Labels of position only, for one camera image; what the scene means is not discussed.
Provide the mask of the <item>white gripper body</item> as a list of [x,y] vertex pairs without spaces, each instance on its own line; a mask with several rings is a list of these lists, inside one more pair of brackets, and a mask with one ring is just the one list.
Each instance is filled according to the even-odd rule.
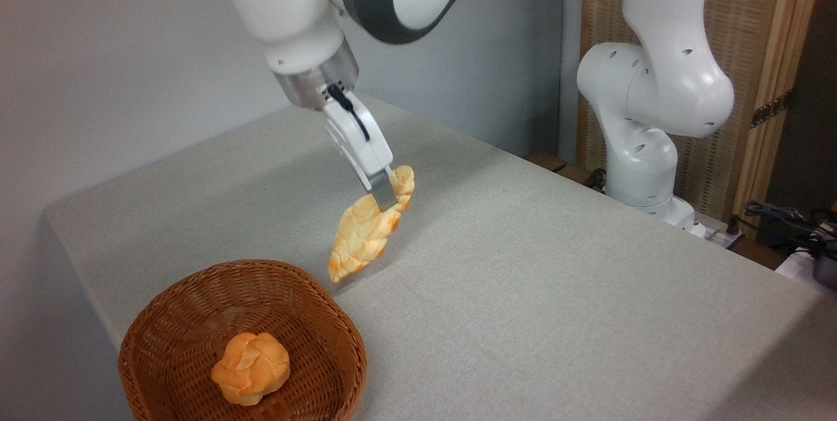
[[328,90],[327,93],[326,129],[338,152],[352,165],[365,191],[369,192],[369,177],[383,169],[392,171],[394,153],[373,113],[355,93],[344,90]]

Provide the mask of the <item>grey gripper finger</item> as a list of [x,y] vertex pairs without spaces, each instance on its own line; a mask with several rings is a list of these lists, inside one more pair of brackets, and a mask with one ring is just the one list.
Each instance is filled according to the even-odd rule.
[[391,172],[389,169],[383,169],[369,177],[369,192],[373,195],[381,212],[386,212],[398,203],[397,195],[390,180]]

